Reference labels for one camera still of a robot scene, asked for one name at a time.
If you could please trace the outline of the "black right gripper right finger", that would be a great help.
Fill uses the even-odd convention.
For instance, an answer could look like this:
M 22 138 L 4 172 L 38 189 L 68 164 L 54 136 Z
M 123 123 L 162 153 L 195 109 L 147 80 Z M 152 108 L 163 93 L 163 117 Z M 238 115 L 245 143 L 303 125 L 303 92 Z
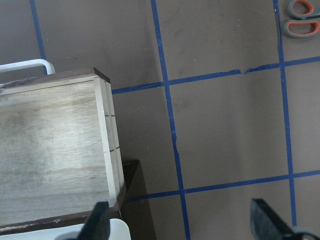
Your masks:
M 250 230 L 255 240 L 295 240 L 293 230 L 262 198 L 250 201 Z

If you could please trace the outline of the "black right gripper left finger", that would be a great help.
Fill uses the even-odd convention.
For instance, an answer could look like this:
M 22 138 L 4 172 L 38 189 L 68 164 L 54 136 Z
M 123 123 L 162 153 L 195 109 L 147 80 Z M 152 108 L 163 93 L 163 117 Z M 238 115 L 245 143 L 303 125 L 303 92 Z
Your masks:
M 97 202 L 78 234 L 79 240 L 108 240 L 111 234 L 110 211 L 107 201 Z

